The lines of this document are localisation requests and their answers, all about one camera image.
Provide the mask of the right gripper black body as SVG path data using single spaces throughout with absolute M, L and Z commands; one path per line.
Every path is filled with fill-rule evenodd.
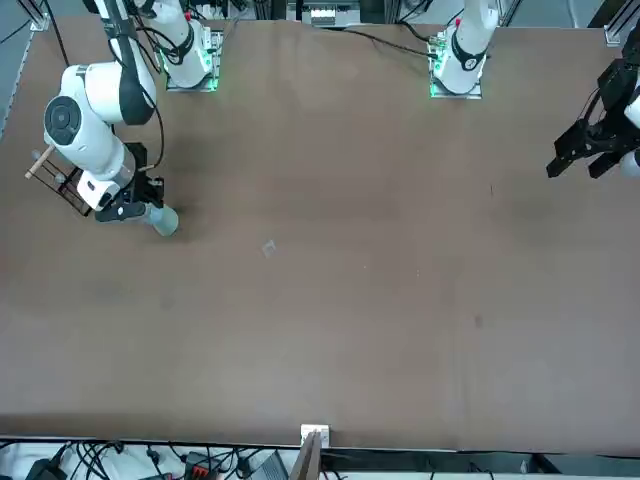
M 133 178 L 130 183 L 122 190 L 122 197 L 125 204 L 132 204 L 135 202 L 148 203 L 147 195 L 147 174 L 142 170 L 146 167 L 147 162 L 147 149 L 139 142 L 126 142 L 126 152 L 133 156 L 135 163 Z

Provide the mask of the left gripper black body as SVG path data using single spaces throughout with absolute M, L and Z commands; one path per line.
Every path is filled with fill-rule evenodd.
M 616 59 L 598 78 L 604 116 L 591 126 L 598 141 L 639 144 L 639 64 Z

